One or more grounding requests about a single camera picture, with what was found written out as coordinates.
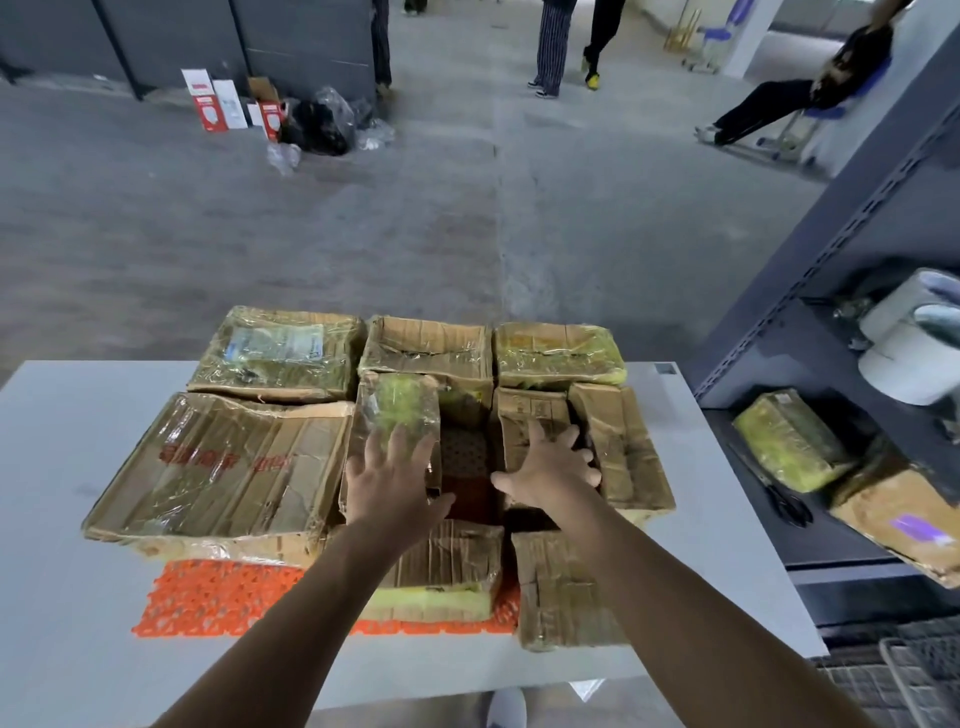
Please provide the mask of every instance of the white sneaker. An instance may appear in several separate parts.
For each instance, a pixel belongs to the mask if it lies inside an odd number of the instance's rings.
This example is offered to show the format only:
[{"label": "white sneaker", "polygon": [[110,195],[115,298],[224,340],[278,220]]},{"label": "white sneaker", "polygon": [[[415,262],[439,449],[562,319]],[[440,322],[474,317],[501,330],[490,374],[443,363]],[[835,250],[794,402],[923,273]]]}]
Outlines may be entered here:
[{"label": "white sneaker", "polygon": [[520,688],[493,693],[487,710],[487,728],[527,728],[527,701]]},{"label": "white sneaker", "polygon": [[700,140],[703,144],[716,144],[716,136],[720,131],[719,128],[708,124],[705,127],[694,127],[694,132],[697,135],[697,139]]}]

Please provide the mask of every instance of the purple label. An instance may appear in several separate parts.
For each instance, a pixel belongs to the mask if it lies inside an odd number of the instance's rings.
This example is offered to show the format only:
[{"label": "purple label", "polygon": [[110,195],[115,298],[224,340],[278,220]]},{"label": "purple label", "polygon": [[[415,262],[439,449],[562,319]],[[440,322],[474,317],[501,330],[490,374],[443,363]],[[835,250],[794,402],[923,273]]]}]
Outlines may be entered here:
[{"label": "purple label", "polygon": [[948,534],[912,513],[897,516],[890,521],[890,525],[921,544],[933,542],[937,546],[948,546],[953,543],[953,539]]}]

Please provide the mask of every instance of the white table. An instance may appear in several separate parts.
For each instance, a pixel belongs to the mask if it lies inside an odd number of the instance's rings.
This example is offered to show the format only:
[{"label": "white table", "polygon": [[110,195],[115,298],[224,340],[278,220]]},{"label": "white table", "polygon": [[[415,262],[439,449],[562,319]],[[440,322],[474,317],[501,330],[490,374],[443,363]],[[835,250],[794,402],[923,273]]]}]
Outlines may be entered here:
[{"label": "white table", "polygon": [[[32,361],[0,391],[0,723],[147,725],[233,642],[138,639],[161,565],[80,523],[194,362]],[[678,374],[629,365],[677,500],[649,533],[805,657],[826,648]],[[318,708],[644,674],[627,647],[534,654],[511,636],[347,640]]]}]

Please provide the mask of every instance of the metal shelf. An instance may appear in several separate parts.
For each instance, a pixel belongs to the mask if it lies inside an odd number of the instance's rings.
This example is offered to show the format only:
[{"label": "metal shelf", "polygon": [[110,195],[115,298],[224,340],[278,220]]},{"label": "metal shelf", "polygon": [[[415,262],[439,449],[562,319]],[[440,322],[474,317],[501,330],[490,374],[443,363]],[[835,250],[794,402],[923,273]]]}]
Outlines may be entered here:
[{"label": "metal shelf", "polygon": [[874,389],[856,367],[859,352],[849,348],[851,336],[850,325],[836,320],[830,306],[796,300],[759,345],[765,353],[789,355],[862,409],[950,504],[960,504],[960,448],[941,431],[937,411]]},{"label": "metal shelf", "polygon": [[809,527],[797,528],[782,521],[763,484],[728,446],[731,437],[739,437],[732,425],[732,413],[704,410],[704,415],[795,585],[918,574],[913,567],[831,516],[822,494],[801,496],[813,512],[814,521]]}]

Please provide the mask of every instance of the blue chair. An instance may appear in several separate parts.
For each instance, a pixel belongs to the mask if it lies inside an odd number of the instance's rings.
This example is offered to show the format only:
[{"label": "blue chair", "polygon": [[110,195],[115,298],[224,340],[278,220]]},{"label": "blue chair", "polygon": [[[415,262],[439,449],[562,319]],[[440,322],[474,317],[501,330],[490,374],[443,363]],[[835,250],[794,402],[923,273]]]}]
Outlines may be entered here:
[{"label": "blue chair", "polygon": [[[884,61],[860,88],[837,106],[831,107],[830,109],[801,109],[797,111],[790,117],[790,121],[787,122],[786,126],[783,127],[780,136],[775,139],[761,136],[756,140],[756,147],[763,152],[767,152],[770,155],[770,159],[774,161],[798,161],[804,154],[804,147],[810,143],[810,139],[817,133],[821,125],[825,121],[836,121],[846,116],[856,105],[857,101],[870,93],[870,90],[886,75],[887,71],[890,70],[890,64],[892,62],[892,58]],[[812,119],[813,123],[809,125],[802,136],[797,137],[790,132],[801,118]],[[806,163],[808,166],[812,166],[816,163],[816,159],[810,158]]]},{"label": "blue chair", "polygon": [[736,37],[740,27],[747,22],[750,11],[754,8],[754,2],[755,0],[736,0],[722,28],[698,28],[697,32],[704,37],[703,45],[700,50],[681,61],[683,67],[688,71],[700,73],[719,71],[727,45]]}]

